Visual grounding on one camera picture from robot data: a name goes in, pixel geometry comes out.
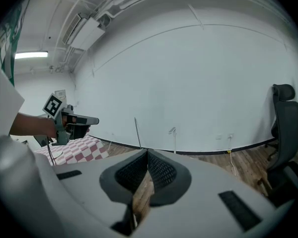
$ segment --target air conditioner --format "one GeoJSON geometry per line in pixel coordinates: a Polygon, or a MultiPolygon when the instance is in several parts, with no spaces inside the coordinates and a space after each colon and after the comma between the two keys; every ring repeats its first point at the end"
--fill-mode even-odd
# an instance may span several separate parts
{"type": "Polygon", "coordinates": [[[75,15],[63,37],[63,43],[73,48],[88,50],[103,34],[105,29],[93,18],[75,15]]]}
{"type": "Polygon", "coordinates": [[[83,27],[83,25],[87,22],[87,18],[83,17],[81,14],[76,14],[72,19],[70,25],[68,26],[62,41],[65,45],[70,45],[77,35],[79,30],[83,27]]]}

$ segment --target red and white checkered cloth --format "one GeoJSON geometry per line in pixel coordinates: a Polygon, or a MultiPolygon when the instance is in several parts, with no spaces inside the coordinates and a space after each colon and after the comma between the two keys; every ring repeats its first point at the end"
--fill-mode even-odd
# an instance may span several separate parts
{"type": "MultiPolygon", "coordinates": [[[[99,139],[89,135],[86,135],[84,138],[70,140],[67,145],[52,146],[50,144],[50,149],[52,155],[55,155],[55,152],[63,151],[63,153],[55,159],[57,165],[92,161],[108,157],[103,143],[99,139]]],[[[47,156],[52,165],[47,146],[34,152],[47,156]]]]}

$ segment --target fluorescent light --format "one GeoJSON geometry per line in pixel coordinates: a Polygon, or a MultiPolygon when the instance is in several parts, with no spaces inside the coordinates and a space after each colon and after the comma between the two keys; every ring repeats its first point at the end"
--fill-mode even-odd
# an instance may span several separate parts
{"type": "Polygon", "coordinates": [[[47,58],[48,53],[46,51],[44,52],[24,52],[24,53],[16,53],[15,59],[21,59],[21,58],[47,58]]]}

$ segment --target white wall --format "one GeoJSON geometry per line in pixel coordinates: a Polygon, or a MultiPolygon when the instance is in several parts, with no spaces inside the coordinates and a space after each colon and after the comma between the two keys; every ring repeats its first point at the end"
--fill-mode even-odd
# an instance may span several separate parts
{"type": "Polygon", "coordinates": [[[143,147],[227,149],[270,139],[270,87],[298,89],[296,35],[246,0],[147,0],[121,15],[76,69],[90,133],[143,147]],[[199,20],[189,9],[191,4],[199,20]],[[216,135],[222,134],[221,140],[216,135]]]}
{"type": "Polygon", "coordinates": [[[66,90],[67,103],[75,106],[75,85],[67,72],[40,72],[34,75],[21,74],[14,76],[16,90],[25,99],[20,112],[32,116],[42,115],[47,99],[57,90],[66,90]]]}

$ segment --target cable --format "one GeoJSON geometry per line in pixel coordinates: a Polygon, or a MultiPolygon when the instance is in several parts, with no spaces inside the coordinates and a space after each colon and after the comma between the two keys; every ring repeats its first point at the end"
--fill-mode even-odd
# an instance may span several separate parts
{"type": "Polygon", "coordinates": [[[107,149],[107,152],[109,151],[110,146],[111,146],[111,141],[110,141],[109,147],[108,147],[108,149],[107,149]]]}
{"type": "Polygon", "coordinates": [[[229,148],[228,148],[228,152],[229,152],[229,156],[230,156],[230,163],[232,164],[232,166],[233,166],[233,168],[234,168],[234,174],[235,174],[235,177],[237,178],[237,176],[236,176],[236,169],[235,169],[235,166],[234,166],[234,164],[233,164],[233,162],[232,162],[232,149],[231,149],[231,147],[230,147],[230,143],[231,143],[231,141],[232,141],[232,137],[229,138],[229,148]]]}
{"type": "Polygon", "coordinates": [[[50,158],[51,158],[51,162],[52,162],[53,166],[55,166],[56,165],[56,161],[53,158],[53,155],[52,155],[52,152],[51,152],[51,149],[50,149],[50,145],[49,145],[49,138],[48,137],[46,137],[46,143],[47,143],[47,148],[48,148],[49,155],[50,155],[50,158]]]}

